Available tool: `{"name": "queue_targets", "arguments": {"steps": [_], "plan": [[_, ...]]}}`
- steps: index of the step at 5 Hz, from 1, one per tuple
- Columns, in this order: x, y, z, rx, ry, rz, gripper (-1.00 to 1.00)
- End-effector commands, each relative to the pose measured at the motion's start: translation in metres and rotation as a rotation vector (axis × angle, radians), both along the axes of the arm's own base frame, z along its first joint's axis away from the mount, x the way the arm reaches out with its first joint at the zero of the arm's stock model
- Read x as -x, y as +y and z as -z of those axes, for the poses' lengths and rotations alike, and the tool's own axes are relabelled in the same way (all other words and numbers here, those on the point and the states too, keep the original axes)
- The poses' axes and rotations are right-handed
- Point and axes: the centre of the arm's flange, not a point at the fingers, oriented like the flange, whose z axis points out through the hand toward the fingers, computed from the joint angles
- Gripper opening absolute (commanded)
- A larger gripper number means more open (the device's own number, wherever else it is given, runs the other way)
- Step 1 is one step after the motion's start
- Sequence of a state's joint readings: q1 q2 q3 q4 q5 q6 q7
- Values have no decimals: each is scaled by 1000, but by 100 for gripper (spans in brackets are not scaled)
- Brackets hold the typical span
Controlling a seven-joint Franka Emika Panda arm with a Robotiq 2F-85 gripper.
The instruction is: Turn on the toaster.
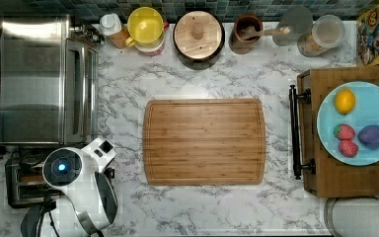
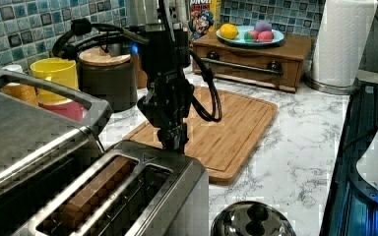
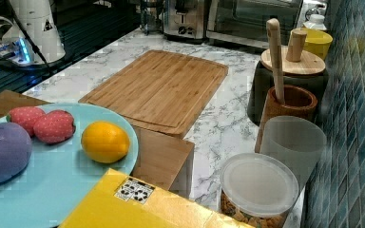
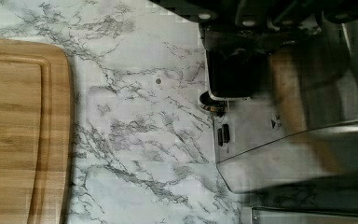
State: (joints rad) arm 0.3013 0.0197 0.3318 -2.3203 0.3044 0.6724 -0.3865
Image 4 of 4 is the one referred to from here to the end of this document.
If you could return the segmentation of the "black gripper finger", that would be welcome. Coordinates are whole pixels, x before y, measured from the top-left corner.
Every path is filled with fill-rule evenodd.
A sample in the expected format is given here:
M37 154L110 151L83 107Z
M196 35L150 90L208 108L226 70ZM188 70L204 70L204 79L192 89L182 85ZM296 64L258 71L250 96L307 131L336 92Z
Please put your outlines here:
M201 26L212 98L246 98L259 88L267 53L259 47L264 32Z

